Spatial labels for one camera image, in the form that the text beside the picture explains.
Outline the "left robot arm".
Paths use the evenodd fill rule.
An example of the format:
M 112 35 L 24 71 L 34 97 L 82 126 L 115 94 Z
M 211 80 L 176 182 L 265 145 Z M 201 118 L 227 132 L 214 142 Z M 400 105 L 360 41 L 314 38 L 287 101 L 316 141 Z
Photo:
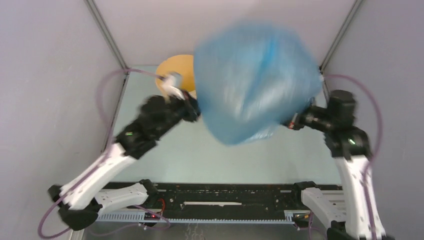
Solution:
M 100 215 L 129 206 L 153 208 L 158 190 L 149 179 L 128 187 L 101 191 L 118 173 L 137 162 L 180 121 L 195 122 L 201 112 L 187 91 L 182 98 L 152 95 L 138 116 L 115 137 L 112 145 L 82 174 L 66 185 L 52 185 L 48 194 L 58 202 L 61 220 L 74 231 L 93 224 Z

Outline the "blue plastic trash bag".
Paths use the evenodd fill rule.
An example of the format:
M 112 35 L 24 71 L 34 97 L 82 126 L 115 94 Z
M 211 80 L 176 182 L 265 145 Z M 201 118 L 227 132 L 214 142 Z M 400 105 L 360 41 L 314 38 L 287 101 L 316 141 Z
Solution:
M 292 30 L 244 22 L 203 40 L 193 53 L 203 122 L 224 145 L 270 137 L 322 90 L 319 68 Z

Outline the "yellow trash bin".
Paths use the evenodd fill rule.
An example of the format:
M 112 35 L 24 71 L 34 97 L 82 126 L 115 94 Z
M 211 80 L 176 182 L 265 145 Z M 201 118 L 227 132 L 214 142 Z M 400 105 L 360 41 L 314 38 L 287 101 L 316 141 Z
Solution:
M 155 84 L 164 99 L 171 97 L 182 100 L 183 91 L 194 99 L 197 98 L 194 77 L 194 56 L 190 54 L 175 55 L 163 61 L 156 69 Z

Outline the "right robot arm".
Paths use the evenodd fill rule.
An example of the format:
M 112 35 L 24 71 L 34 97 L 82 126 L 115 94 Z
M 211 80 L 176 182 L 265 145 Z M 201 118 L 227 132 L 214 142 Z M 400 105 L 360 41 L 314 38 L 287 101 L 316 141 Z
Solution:
M 354 125 L 355 109 L 351 92 L 333 90 L 325 108 L 310 105 L 284 123 L 291 130 L 309 127 L 324 134 L 341 179 L 345 212 L 325 198 L 312 181 L 295 183 L 290 201 L 297 209 L 307 207 L 310 216 L 326 227 L 329 240 L 391 240 L 393 237 L 386 233 L 377 210 L 369 138 Z

